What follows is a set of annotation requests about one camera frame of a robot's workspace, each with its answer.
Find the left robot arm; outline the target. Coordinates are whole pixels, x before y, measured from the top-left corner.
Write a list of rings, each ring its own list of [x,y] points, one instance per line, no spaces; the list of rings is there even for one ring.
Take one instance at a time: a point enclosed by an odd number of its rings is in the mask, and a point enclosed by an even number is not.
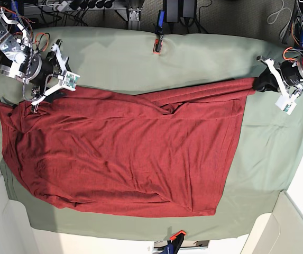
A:
[[[284,49],[283,62],[264,56],[256,58],[266,69],[255,79],[253,89],[280,93],[275,105],[290,115],[297,105],[296,99],[303,94],[303,1],[295,1],[287,29],[282,43],[292,36],[294,46]]]

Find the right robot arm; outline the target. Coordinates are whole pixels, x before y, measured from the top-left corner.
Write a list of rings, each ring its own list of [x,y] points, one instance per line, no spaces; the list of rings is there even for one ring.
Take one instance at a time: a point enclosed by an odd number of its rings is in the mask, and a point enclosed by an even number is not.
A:
[[[71,71],[69,58],[62,55],[60,39],[40,48],[29,21],[20,15],[9,19],[6,12],[8,9],[0,6],[0,72],[21,82],[23,91],[33,84],[31,97],[23,98],[35,113],[41,102],[63,96],[60,90],[74,92],[80,76]]]

